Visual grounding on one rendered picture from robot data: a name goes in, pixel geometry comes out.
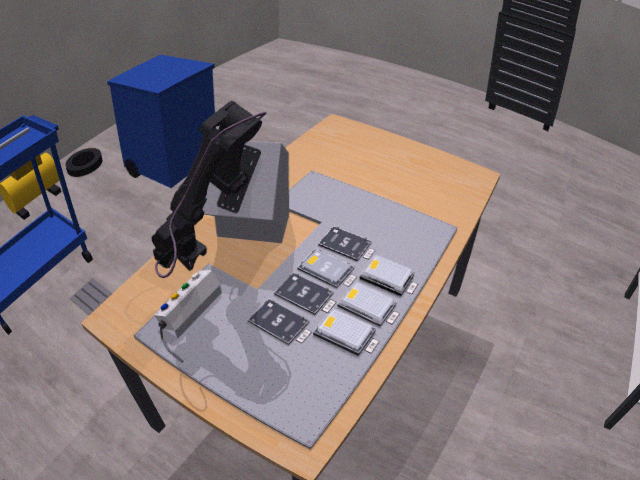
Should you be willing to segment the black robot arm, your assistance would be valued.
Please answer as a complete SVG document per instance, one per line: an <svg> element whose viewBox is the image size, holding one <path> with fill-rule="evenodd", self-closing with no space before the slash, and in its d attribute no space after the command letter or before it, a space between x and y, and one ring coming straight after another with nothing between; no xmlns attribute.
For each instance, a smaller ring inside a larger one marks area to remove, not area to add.
<svg viewBox="0 0 640 480"><path fill-rule="evenodd" d="M195 230L193 226L203 218L203 207L207 201L205 197L210 182L221 190L217 206L238 213L261 154L259 149L247 146L245 143L256 135L262 121L254 118L230 129L215 141L212 139L223 129L250 116L253 115L234 101L230 101L201 125L199 131L204 135L198 155L188 176L175 192L170 207L172 213L152 236L152 242L156 247L153 250L154 258L157 261L158 259L163 261L163 264L159 263L162 267L170 268L174 261L173 239L169 231L169 223L186 191L188 191L187 196L172 224L177 253L185 258L195 251L193 237L188 239L181 239L181 237L187 238L192 235ZM217 126L219 126L219 130L215 129ZM253 161L252 164L251 161Z"/></svg>

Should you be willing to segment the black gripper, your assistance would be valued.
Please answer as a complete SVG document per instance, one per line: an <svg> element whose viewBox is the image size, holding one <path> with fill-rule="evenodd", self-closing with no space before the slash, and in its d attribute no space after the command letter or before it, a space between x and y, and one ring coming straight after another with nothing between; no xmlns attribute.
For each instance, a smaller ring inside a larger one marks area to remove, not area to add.
<svg viewBox="0 0 640 480"><path fill-rule="evenodd" d="M184 256L182 256L181 254L179 254L179 253L177 254L177 259L178 259L180 262L182 261L181 263L182 263L184 266L186 265L185 267L186 267L189 271L191 271L191 270L194 268L195 261L197 260L196 258L197 258L199 255L204 256L205 254L207 254L207 247L206 247L206 245L204 245L204 244L202 244L201 242L199 242L198 240L196 240L195 230L194 230L194 233L193 233L192 235L188 236L187 238L186 238L186 237L184 237L184 238L182 238L182 237L181 237L181 239L188 239L188 238L190 238L190 237L193 237L193 244L194 244L194 250L195 250L195 251L194 251L193 253L191 253L191 254L187 257L187 259L186 259ZM196 241L197 241L197 243L196 243ZM180 259L181 259L181 260L180 260ZM189 261L190 261L190 262L189 262Z"/></svg>

